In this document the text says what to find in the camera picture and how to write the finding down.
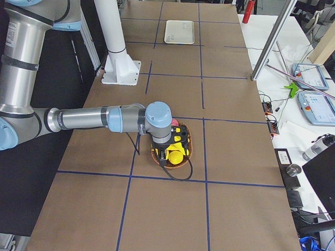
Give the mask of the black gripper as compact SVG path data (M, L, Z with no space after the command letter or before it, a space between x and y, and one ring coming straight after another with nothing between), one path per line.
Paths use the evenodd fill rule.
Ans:
M184 124L171 127L170 139L158 143L151 136L151 154L154 160L168 160L170 151L180 151L183 157L191 156L191 136L188 127Z

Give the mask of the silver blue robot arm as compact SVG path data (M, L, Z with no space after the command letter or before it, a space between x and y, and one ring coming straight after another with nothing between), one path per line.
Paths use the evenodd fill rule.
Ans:
M97 108L32 108L30 101L47 30L79 31L79 1L6 1L9 26L1 57L1 149L11 149L41 135L71 129L108 128L151 137L158 161L174 150L190 155L185 125L174 125L169 106L156 101Z

